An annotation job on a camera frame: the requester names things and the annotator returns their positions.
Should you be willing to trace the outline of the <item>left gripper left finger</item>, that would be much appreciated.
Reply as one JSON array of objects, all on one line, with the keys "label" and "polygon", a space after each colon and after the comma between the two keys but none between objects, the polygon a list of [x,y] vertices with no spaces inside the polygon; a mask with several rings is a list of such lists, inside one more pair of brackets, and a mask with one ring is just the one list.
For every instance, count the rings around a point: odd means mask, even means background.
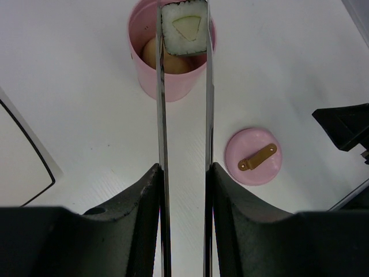
[{"label": "left gripper left finger", "polygon": [[2,276],[152,276],[161,169],[84,214],[1,209]]}]

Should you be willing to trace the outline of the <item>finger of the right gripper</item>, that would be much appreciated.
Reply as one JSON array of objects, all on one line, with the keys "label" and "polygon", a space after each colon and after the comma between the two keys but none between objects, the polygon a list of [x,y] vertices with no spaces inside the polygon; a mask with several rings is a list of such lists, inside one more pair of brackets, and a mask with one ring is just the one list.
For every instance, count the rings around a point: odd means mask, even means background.
[{"label": "finger of the right gripper", "polygon": [[312,113],[333,144],[350,151],[358,144],[368,149],[368,104],[321,108]]}]

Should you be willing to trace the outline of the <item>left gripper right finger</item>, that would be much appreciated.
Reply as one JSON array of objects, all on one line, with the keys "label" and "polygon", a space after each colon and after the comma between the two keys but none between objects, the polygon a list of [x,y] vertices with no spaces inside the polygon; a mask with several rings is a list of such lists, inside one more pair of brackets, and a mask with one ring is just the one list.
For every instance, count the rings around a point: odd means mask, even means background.
[{"label": "left gripper right finger", "polygon": [[368,190],[335,211],[291,214],[212,168],[221,276],[367,276]]}]

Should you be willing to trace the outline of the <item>metal tongs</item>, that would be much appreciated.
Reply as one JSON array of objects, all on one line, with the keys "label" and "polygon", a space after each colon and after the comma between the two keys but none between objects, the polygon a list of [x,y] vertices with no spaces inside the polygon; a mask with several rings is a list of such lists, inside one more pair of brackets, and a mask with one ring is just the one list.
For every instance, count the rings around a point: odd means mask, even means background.
[{"label": "metal tongs", "polygon": [[[213,29],[210,3],[206,2],[206,139],[205,139],[205,212],[204,212],[204,259],[203,276],[213,275],[213,189],[210,175],[213,165],[214,132],[214,83],[213,83]],[[162,28],[161,2],[156,2],[156,102],[157,131],[159,142],[159,165],[163,175],[160,191],[160,231],[161,231],[161,275],[171,276],[171,225],[170,188],[168,177],[167,117],[164,77],[164,39]]]}]

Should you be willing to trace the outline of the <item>round beige bun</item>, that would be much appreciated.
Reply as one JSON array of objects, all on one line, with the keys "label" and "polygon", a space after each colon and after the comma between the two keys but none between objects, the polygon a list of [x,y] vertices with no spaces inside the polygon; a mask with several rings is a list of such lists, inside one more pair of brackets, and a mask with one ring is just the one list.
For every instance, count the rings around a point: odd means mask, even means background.
[{"label": "round beige bun", "polygon": [[[156,39],[152,38],[142,49],[142,60],[152,69],[156,69]],[[167,74],[185,74],[191,71],[191,65],[186,58],[167,53],[164,48],[164,71]]]}]

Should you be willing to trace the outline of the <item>square sushi piece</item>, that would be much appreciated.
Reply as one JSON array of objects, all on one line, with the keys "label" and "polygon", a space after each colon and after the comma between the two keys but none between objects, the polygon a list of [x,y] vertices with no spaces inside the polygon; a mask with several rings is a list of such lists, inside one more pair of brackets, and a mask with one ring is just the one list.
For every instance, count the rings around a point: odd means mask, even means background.
[{"label": "square sushi piece", "polygon": [[161,7],[165,49],[170,55],[200,55],[207,49],[207,1],[172,2]]}]

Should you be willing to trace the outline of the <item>pink cylindrical lunch box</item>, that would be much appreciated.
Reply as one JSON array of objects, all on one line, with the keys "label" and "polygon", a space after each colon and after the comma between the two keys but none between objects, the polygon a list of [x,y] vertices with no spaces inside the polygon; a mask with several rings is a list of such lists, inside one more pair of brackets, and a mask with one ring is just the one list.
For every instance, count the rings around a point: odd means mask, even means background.
[{"label": "pink cylindrical lunch box", "polygon": [[[156,98],[157,77],[156,69],[152,69],[141,58],[142,49],[152,38],[156,38],[156,2],[139,1],[133,8],[127,24],[127,34],[131,57],[134,61],[138,81],[144,92]],[[180,1],[160,1],[161,7],[168,3]],[[216,48],[216,30],[213,29],[213,53]],[[167,74],[165,77],[165,99],[175,102],[185,97],[193,88],[200,75],[206,68],[206,52],[200,55],[177,56],[186,58],[191,71],[185,74]]]}]

